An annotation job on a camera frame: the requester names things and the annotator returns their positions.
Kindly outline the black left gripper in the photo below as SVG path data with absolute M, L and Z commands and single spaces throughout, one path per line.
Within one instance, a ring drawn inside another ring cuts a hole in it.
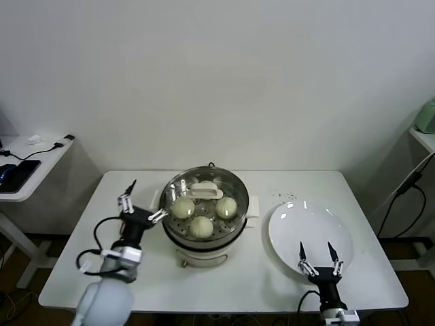
M 118 206 L 120 208 L 120 218 L 124 227 L 120 237 L 120 243 L 123 247 L 140 248 L 143 233 L 154 227 L 154 223 L 159 223 L 168 215 L 166 209 L 160 209 L 155 213 L 133 206 L 131 194 L 137 180 L 134 180 L 118 197 Z

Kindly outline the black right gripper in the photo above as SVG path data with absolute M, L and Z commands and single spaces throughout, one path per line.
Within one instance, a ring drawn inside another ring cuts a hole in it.
M 343 304 L 339 295 L 337 284 L 341 280 L 343 261 L 338 257 L 338 253 L 330 242 L 328 250 L 333 263 L 331 267 L 314 268 L 307 260 L 305 248 L 300 242 L 299 262 L 300 271 L 307 275 L 310 283 L 314 284 L 319 291 L 321 304 Z

